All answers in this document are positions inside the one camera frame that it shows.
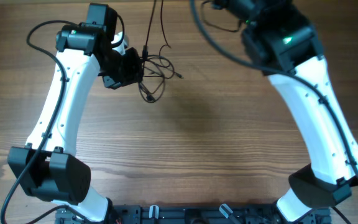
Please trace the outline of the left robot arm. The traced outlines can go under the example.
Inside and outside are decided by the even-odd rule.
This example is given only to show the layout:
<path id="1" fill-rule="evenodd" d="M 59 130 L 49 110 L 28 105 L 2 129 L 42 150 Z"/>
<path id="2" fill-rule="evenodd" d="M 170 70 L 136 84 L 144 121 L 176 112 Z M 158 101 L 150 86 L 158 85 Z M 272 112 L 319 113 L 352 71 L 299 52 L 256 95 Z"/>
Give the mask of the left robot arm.
<path id="1" fill-rule="evenodd" d="M 90 168 L 76 157 L 76 140 L 94 81 L 118 89 L 142 80 L 141 60 L 123 32 L 122 17 L 106 4 L 92 3 L 84 22 L 63 21 L 57 33 L 52 84 L 37 124 L 7 162 L 15 187 L 30 197 L 57 204 L 82 223 L 120 223 L 109 198 L 90 185 Z"/>

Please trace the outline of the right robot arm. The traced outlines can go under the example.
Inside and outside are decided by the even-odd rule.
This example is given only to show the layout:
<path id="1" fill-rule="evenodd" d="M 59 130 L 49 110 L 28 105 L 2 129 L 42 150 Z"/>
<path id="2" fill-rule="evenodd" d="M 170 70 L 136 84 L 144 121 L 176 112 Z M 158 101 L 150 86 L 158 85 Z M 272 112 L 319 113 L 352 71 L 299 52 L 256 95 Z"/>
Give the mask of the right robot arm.
<path id="1" fill-rule="evenodd" d="M 291 1 L 214 1 L 246 27 L 248 61 L 287 104 L 306 144 L 310 163 L 289 176 L 290 189 L 276 202 L 274 222 L 299 222 L 332 210 L 358 186 L 356 143 L 332 88 L 316 29 Z"/>

